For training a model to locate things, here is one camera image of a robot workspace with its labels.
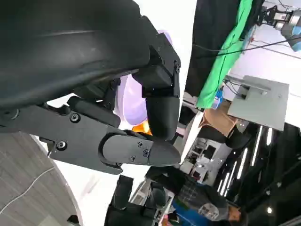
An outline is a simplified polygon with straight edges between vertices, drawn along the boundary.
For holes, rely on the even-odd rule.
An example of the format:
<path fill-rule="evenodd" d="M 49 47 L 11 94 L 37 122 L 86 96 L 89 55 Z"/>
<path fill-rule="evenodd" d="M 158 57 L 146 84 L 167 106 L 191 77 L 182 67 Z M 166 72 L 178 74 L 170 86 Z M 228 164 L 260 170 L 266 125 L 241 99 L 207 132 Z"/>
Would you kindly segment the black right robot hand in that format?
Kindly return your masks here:
<path fill-rule="evenodd" d="M 174 194 L 156 182 L 144 180 L 132 192 L 133 178 L 121 175 L 108 206 L 106 226 L 160 226 Z"/>

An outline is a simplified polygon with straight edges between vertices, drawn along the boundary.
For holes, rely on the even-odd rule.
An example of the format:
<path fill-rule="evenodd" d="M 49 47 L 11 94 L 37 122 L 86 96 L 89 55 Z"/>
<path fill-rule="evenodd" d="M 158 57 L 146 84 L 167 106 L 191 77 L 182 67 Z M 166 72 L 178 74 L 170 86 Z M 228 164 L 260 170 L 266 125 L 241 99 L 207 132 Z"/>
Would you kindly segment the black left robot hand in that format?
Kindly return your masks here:
<path fill-rule="evenodd" d="M 0 127 L 38 136 L 50 158 L 118 175 L 122 164 L 165 167 L 176 132 L 181 61 L 132 0 L 3 0 Z M 125 75 L 142 86 L 151 134 L 119 129 L 95 99 Z"/>

